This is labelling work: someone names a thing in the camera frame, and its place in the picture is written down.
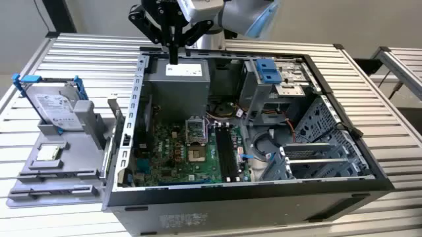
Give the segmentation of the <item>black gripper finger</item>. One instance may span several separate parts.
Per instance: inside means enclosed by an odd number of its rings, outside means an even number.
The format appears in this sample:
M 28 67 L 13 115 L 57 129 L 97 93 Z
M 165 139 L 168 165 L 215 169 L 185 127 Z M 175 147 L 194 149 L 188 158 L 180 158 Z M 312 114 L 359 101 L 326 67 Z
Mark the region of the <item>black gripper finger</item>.
M 167 47 L 169 63 L 173 64 L 173 41 L 168 18 L 153 19 L 149 15 L 140 14 L 140 4 L 137 4 L 129 8 L 128 20 L 153 44 Z
M 177 22 L 175 24 L 175 32 L 173 32 L 173 64 L 177 64 L 177 58 L 179 58 L 179 48 L 184 48 L 184 46 L 191 46 L 198 39 L 202 37 L 202 35 L 206 34 L 206 32 L 212 27 L 212 20 L 204 20 L 198 22 L 191 29 L 188 29 L 183 33 L 183 27 L 181 23 Z

